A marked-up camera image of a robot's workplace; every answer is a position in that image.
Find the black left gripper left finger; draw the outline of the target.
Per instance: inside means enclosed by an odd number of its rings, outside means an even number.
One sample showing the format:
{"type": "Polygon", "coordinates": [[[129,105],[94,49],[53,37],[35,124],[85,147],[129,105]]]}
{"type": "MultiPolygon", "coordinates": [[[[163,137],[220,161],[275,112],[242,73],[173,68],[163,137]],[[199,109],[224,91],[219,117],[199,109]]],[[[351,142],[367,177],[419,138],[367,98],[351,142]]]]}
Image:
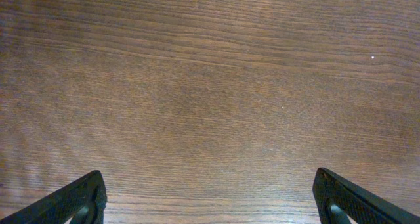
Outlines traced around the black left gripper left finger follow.
{"type": "Polygon", "coordinates": [[[106,203],[102,174],[94,170],[1,222],[103,224],[106,203]]]}

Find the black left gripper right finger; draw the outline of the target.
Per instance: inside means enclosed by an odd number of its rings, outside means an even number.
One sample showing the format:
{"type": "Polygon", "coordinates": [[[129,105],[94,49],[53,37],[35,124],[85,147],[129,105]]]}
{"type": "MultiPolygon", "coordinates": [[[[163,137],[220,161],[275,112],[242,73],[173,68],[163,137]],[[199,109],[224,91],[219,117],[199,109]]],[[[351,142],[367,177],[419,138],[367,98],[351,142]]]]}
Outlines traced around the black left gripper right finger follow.
{"type": "Polygon", "coordinates": [[[411,224],[419,217],[387,202],[327,168],[318,168],[312,186],[320,222],[411,224]]]}

